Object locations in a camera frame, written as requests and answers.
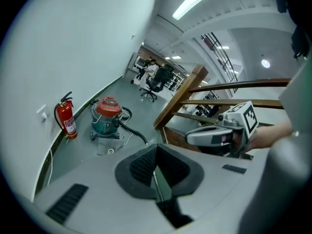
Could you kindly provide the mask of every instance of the wooden railing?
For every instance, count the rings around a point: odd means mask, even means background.
[[[207,74],[208,71],[204,66],[196,66],[194,68],[192,74],[185,80],[181,88],[178,90],[178,92],[171,99],[166,108],[155,120],[154,127],[156,129],[163,128],[173,116],[194,119],[202,122],[207,122],[210,124],[215,123],[216,121],[215,118],[178,113],[178,110],[184,104],[234,106],[239,103],[249,101],[243,99],[189,100],[192,93],[211,90],[251,88],[251,87],[285,87],[290,82],[290,79],[263,79],[263,80],[232,82],[198,87],[200,83],[203,81],[203,79],[207,76]],[[251,101],[253,102],[254,107],[283,109],[279,100],[252,99]]]

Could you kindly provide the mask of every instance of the vacuum hose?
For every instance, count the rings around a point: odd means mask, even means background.
[[[126,107],[122,107],[122,109],[125,110],[125,111],[127,111],[127,112],[129,113],[129,116],[128,116],[128,117],[122,117],[121,119],[129,119],[129,118],[132,117],[132,112],[131,112],[130,109],[128,109],[128,108],[126,108]],[[133,134],[135,134],[135,135],[141,137],[141,139],[145,142],[146,145],[148,144],[148,142],[147,142],[147,140],[146,140],[146,138],[144,137],[143,134],[141,134],[140,132],[138,132],[138,131],[136,131],[136,130],[133,130],[132,128],[130,128],[130,127],[128,127],[128,126],[126,126],[125,124],[122,123],[121,120],[119,120],[119,123],[120,123],[120,125],[121,125],[124,129],[126,129],[126,130],[130,131],[131,133],[133,133]]]

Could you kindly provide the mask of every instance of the computer monitor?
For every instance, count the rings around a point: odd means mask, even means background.
[[[174,68],[170,66],[169,64],[166,64],[164,67],[166,70],[168,70],[170,73],[173,72]]]
[[[145,63],[145,60],[142,59],[142,58],[140,58],[140,59],[137,61],[137,63],[138,63],[138,65],[143,66],[144,63]]]

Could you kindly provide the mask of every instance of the desk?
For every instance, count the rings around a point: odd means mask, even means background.
[[[127,68],[125,77],[126,77],[128,80],[134,80],[134,79],[136,78],[136,76],[138,75],[139,70],[138,70],[136,67],[142,68],[140,65],[137,65],[137,64],[135,64],[135,65],[134,65],[133,67],[131,67],[131,68]]]

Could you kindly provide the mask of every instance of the office chair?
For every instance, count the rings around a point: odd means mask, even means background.
[[[146,84],[149,86],[149,90],[144,88],[140,88],[140,90],[145,90],[146,92],[141,94],[143,95],[150,95],[153,99],[153,102],[157,99],[157,96],[152,93],[153,92],[160,92],[163,90],[164,85],[173,78],[173,74],[171,74],[167,69],[160,67],[155,74],[155,77],[152,80],[146,79]]]

